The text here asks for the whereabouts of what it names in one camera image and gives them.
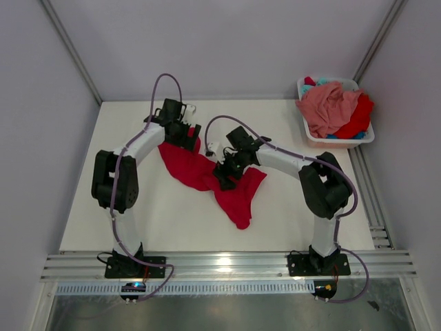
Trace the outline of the crimson red t shirt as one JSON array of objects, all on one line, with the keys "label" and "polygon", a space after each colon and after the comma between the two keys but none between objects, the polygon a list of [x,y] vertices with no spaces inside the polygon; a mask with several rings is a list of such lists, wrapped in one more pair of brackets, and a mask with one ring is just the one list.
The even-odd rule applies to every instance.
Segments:
[{"label": "crimson red t shirt", "polygon": [[235,181],[236,187],[222,191],[218,179],[212,174],[215,163],[200,153],[201,140],[196,140],[192,151],[164,142],[158,149],[172,177],[187,187],[201,192],[211,191],[220,208],[239,230],[249,227],[252,219],[252,201],[267,175],[248,168],[243,177]]}]

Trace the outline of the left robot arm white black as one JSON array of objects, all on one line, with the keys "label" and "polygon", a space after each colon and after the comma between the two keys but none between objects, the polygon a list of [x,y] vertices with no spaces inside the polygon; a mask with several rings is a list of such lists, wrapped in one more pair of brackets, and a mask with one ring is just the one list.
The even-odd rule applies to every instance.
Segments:
[{"label": "left robot arm white black", "polygon": [[114,237],[111,271],[137,277],[144,267],[159,267],[144,260],[143,244],[136,230],[133,207],[139,196],[138,166],[162,143],[192,151],[201,126],[193,123],[196,106],[165,99],[163,106],[151,109],[141,131],[124,146],[96,154],[92,176],[92,197],[109,212]]}]

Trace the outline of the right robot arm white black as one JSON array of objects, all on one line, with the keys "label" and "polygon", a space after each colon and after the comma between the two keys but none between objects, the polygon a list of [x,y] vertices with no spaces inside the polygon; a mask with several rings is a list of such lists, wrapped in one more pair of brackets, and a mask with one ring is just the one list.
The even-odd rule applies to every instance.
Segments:
[{"label": "right robot arm white black", "polygon": [[267,137],[252,138],[239,126],[227,135],[229,145],[206,143],[205,154],[216,157],[214,176],[223,191],[233,190],[246,169],[265,166],[299,180],[305,203],[314,215],[314,233],[308,251],[292,250],[287,268],[292,277],[349,276],[347,255],[338,244],[340,217],[355,194],[334,155],[304,157],[271,143]]}]

